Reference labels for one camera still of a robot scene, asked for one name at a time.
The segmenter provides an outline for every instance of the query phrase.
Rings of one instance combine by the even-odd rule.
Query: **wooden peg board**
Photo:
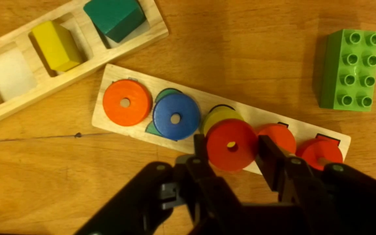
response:
[[[98,33],[83,10],[87,2],[73,0],[0,38],[0,120],[169,34],[155,1],[139,0],[147,20],[115,43]],[[55,21],[72,33],[83,64],[65,73],[48,68],[30,34],[32,28],[46,21]]]
[[[119,133],[122,135],[128,135],[130,137],[143,140],[149,143],[154,143],[170,149],[175,149],[183,153],[194,153],[193,137],[189,137],[184,140],[173,141],[166,139],[164,137],[146,133],[145,129],[148,126],[148,124],[152,121],[152,112],[150,112],[149,116],[146,119],[144,119],[141,123],[131,127],[119,126],[116,125],[114,122],[110,121],[110,119],[106,116],[102,106],[104,92],[109,87],[109,85],[111,85],[112,82],[128,78],[137,79],[138,82],[145,85],[146,88],[150,91],[153,100],[155,100],[156,96],[163,89],[166,88],[175,88],[182,91],[184,94],[189,95],[197,102],[203,118],[214,106],[218,104],[227,104],[235,108],[236,111],[242,115],[244,120],[253,127],[258,127],[267,123],[276,122],[283,122],[285,124],[288,124],[288,129],[294,135],[298,145],[300,145],[306,140],[315,138],[317,134],[323,134],[340,140],[339,149],[343,154],[343,158],[345,158],[346,153],[348,153],[349,145],[351,144],[350,136],[330,131],[305,122],[301,122],[289,117],[284,117],[276,113],[261,110],[233,100],[228,100],[186,86],[178,85],[173,82],[168,82],[160,78],[152,77],[143,73],[138,73],[132,70],[121,68],[112,64],[107,64],[105,68],[105,72],[100,87],[100,92],[98,93],[97,103],[95,105],[94,115],[92,116],[93,126],[107,131]],[[252,162],[248,167],[244,168],[244,170],[261,174],[255,162]]]

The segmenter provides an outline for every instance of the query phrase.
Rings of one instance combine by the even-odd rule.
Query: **orange ring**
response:
[[[130,100],[128,107],[121,106],[123,99]],[[108,118],[121,126],[132,126],[145,119],[152,108],[152,97],[139,82],[124,79],[111,84],[102,100]]]
[[[297,143],[291,131],[285,126],[278,123],[265,124],[255,130],[256,136],[267,135],[279,147],[290,153],[295,153]]]
[[[210,162],[224,171],[240,171],[255,160],[257,137],[252,126],[239,119],[226,119],[207,133]]]
[[[343,156],[339,147],[332,141],[324,139],[306,141],[298,148],[296,155],[320,171],[324,169],[324,166],[319,164],[319,158],[325,158],[330,162],[343,163]]]

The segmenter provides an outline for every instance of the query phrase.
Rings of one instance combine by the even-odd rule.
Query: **yellow disc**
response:
[[[242,116],[233,109],[227,106],[218,106],[209,114],[207,114],[204,119],[203,126],[201,128],[202,133],[207,136],[208,131],[218,122],[221,122],[226,119],[239,119],[243,120]]]

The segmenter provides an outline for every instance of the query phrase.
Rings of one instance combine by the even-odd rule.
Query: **teal cube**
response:
[[[146,20],[137,0],[91,0],[84,11],[115,42],[123,40]]]
[[[320,107],[370,111],[376,82],[376,31],[343,29],[328,37]]]

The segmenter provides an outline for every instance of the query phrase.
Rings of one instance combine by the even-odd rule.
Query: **yellow block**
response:
[[[44,22],[32,33],[52,70],[66,72],[83,62],[72,34],[58,23]]]
[[[211,113],[207,114],[203,121],[202,133],[207,136],[208,131],[218,122],[226,119],[239,119],[243,120],[242,116],[233,109],[227,106],[218,106]]]

